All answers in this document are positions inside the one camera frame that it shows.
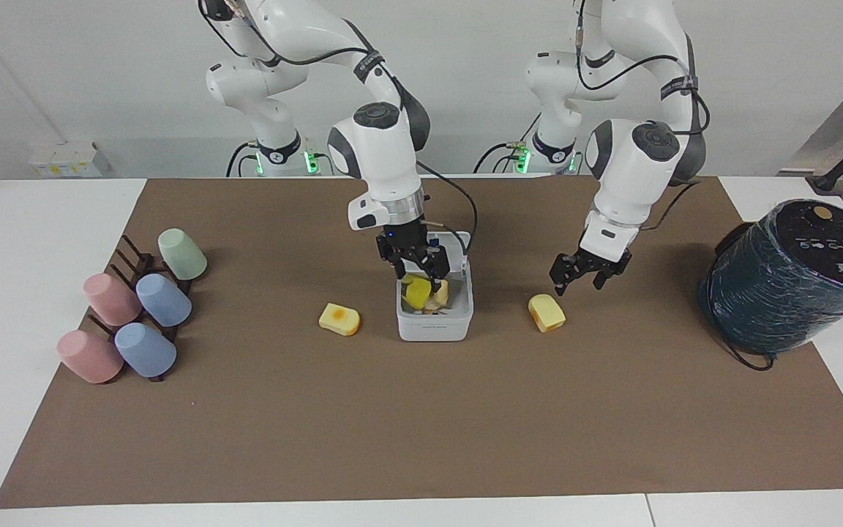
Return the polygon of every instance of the brown mat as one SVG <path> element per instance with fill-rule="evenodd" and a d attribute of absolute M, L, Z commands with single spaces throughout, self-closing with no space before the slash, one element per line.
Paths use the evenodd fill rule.
<path fill-rule="evenodd" d="M 399 340 L 375 233 L 348 230 L 364 184 L 150 181 L 127 233 L 150 249 L 182 227 L 211 261 L 178 363 L 108 386 L 61 367 L 0 507 L 843 487 L 843 397 L 814 347 L 753 373 L 700 315 L 696 284 L 739 223 L 719 183 L 604 291 L 572 285 L 549 334 L 526 302 L 552 293 L 596 183 L 464 184 L 482 211 L 471 333 L 418 344 Z M 425 189 L 429 219 L 468 224 L 452 189 Z M 360 310 L 360 333 L 319 329 L 328 301 Z"/>

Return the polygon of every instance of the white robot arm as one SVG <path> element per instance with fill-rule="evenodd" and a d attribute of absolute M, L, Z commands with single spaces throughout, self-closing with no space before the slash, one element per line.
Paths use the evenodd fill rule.
<path fill-rule="evenodd" d="M 431 129 L 428 113 L 389 71 L 379 51 L 353 23 L 312 0 L 205 1 L 208 20 L 221 24 L 221 36 L 234 51 L 243 56 L 255 53 L 243 75 L 253 79 L 257 71 L 263 72 L 262 81 L 235 81 L 244 89 L 235 90 L 232 97 L 225 94 L 234 81 L 217 74 L 223 69 L 208 73 L 214 96 L 223 94 L 225 104 L 244 111 L 254 126 L 261 124 L 261 144 L 264 136 L 276 144 L 292 136 L 291 115 L 267 97 L 307 79 L 307 70 L 295 69 L 328 62 L 353 70 L 377 102 L 334 126 L 328 139 L 334 166 L 368 187 L 349 204 L 349 223 L 354 230 L 382 227 L 379 255 L 400 279 L 405 276 L 402 260 L 418 264 L 432 281 L 447 276 L 447 251 L 428 245 L 424 191 L 415 168 L 415 152 L 424 147 Z M 236 37 L 236 44 L 227 33 Z M 231 71 L 230 77 L 238 74 Z"/>
<path fill-rule="evenodd" d="M 571 100 L 613 99 L 625 74 L 645 67 L 662 87 L 665 122 L 612 119 L 600 124 L 588 141 L 585 160 L 599 180 L 594 207 L 585 220 L 578 251 L 559 254 L 550 276 L 564 294 L 568 284 L 596 273 L 600 289 L 610 277 L 622 274 L 632 255 L 629 245 L 649 218 L 653 204 L 669 184 L 692 179 L 705 162 L 692 43 L 683 32 L 672 0 L 582 0 L 575 41 L 577 67 L 539 56 L 530 64 L 533 91 L 542 101 L 543 121 L 532 137 L 533 157 L 560 167 L 571 153 L 580 114 Z M 628 59 L 625 67 L 620 57 Z M 577 81 L 562 104 L 563 69 Z"/>

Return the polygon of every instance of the food item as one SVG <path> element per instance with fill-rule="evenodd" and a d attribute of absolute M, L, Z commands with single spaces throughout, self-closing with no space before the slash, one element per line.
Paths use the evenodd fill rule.
<path fill-rule="evenodd" d="M 318 324 L 324 329 L 349 337 L 360 329 L 360 313 L 349 307 L 327 304 Z"/>
<path fill-rule="evenodd" d="M 529 313 L 536 321 L 536 326 L 542 333 L 548 333 L 565 324 L 565 312 L 561 310 L 555 298 L 548 294 L 537 294 L 529 300 Z"/>
<path fill-rule="evenodd" d="M 431 297 L 431 282 L 428 279 L 414 277 L 405 287 L 405 302 L 415 311 L 423 310 L 429 297 Z"/>
<path fill-rule="evenodd" d="M 424 303 L 424 309 L 421 312 L 430 315 L 435 311 L 448 307 L 449 290 L 451 288 L 448 287 L 448 280 L 442 280 L 441 287 Z"/>

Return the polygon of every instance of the cup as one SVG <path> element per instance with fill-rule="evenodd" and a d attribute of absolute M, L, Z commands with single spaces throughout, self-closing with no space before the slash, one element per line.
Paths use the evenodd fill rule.
<path fill-rule="evenodd" d="M 97 316 L 110 326 L 126 326 L 141 313 L 135 292 L 111 274 L 94 274 L 83 283 L 83 293 Z"/>
<path fill-rule="evenodd" d="M 207 257 L 181 229 L 168 229 L 161 233 L 158 250 L 178 280 L 194 280 L 207 270 Z"/>
<path fill-rule="evenodd" d="M 116 333 L 116 347 L 132 370 L 149 379 L 170 370 L 178 354 L 173 343 L 141 323 L 121 328 Z"/>
<path fill-rule="evenodd" d="M 145 310 L 161 327 L 177 326 L 190 316 L 190 298 L 161 274 L 147 274 L 138 281 L 135 291 Z"/>
<path fill-rule="evenodd" d="M 57 354 L 64 366 L 87 383 L 105 383 L 123 368 L 123 357 L 113 343 L 79 329 L 57 341 Z"/>

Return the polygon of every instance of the white table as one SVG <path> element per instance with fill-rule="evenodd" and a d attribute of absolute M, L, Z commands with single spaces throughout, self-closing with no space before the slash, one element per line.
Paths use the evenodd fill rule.
<path fill-rule="evenodd" d="M 780 201 L 815 197 L 798 179 L 723 178 L 722 183 L 745 220 L 758 220 Z M 86 307 L 80 284 L 105 267 L 143 185 L 144 180 L 0 181 L 0 484 L 56 370 L 54 343 L 80 323 Z M 843 391 L 843 321 L 816 344 Z M 0 511 L 0 525 L 18 523 L 843 526 L 843 490 Z"/>

